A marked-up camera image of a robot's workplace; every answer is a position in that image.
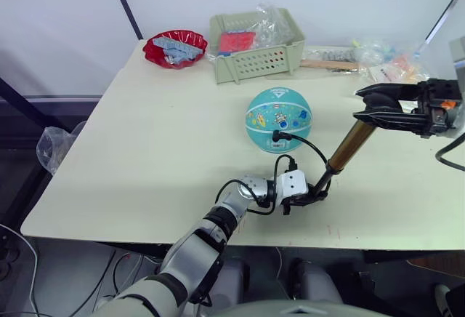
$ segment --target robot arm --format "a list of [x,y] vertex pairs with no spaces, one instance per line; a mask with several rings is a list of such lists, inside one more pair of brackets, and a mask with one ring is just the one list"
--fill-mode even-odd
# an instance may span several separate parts
[[[258,177],[241,179],[259,200],[259,206],[277,205],[284,199],[308,192],[304,173],[298,169],[273,182]],[[187,301],[198,304],[205,299],[222,267],[220,255],[244,218],[254,197],[241,184],[226,193],[210,212],[170,248],[160,273],[148,276],[120,293],[93,314],[94,317],[176,317]]]

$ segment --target black pole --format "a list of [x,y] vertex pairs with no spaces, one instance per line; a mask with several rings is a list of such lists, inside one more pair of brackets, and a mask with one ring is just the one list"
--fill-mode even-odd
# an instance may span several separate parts
[[69,132],[70,130],[53,116],[46,116],[41,111],[28,102],[20,93],[11,88],[7,82],[0,77],[0,97],[3,97],[11,106],[16,108],[28,119],[38,124],[40,127],[59,127]]
[[142,37],[142,34],[139,30],[139,26],[137,26],[136,20],[134,19],[134,15],[132,14],[131,8],[129,8],[128,1],[127,0],[120,0],[121,4],[123,5],[124,11],[126,12],[126,15],[129,19],[129,22],[132,25],[132,28],[134,29],[134,32],[136,33],[137,39],[144,39]]

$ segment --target beige basket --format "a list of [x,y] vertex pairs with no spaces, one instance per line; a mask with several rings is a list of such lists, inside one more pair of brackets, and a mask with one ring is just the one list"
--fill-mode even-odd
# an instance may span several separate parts
[[[265,76],[272,73],[293,73],[300,66],[305,36],[285,8],[279,11],[287,20],[295,37],[288,44],[274,47],[236,52],[230,56],[219,55],[216,58],[217,83]],[[210,19],[210,52],[216,54],[219,38],[223,32],[246,30],[262,17],[259,12],[215,15]]]

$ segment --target table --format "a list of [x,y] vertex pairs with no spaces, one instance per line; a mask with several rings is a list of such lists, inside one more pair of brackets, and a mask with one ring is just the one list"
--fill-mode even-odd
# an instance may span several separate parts
[[[173,243],[201,219],[219,188],[245,174],[271,177],[276,155],[248,138],[253,97],[288,87],[306,97],[309,139],[327,157],[364,108],[358,75],[255,78],[216,85],[214,67],[166,70],[134,50],[21,227],[27,236]],[[463,249],[464,174],[434,153],[451,140],[377,129],[328,198],[289,216],[248,214],[231,244],[358,249]],[[291,155],[308,182],[324,170],[308,147]],[[464,146],[448,154],[463,163]]]

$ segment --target cartoon print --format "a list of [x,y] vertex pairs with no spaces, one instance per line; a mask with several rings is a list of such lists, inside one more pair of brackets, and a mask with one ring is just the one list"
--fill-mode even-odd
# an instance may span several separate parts
[[264,116],[259,113],[256,115],[256,120],[259,122],[259,124],[262,126],[262,127],[265,127],[267,126],[267,122],[264,120]]
[[281,112],[275,114],[275,122],[279,124],[279,127],[282,129],[286,129],[288,127],[288,122],[286,119],[286,115],[283,115]]

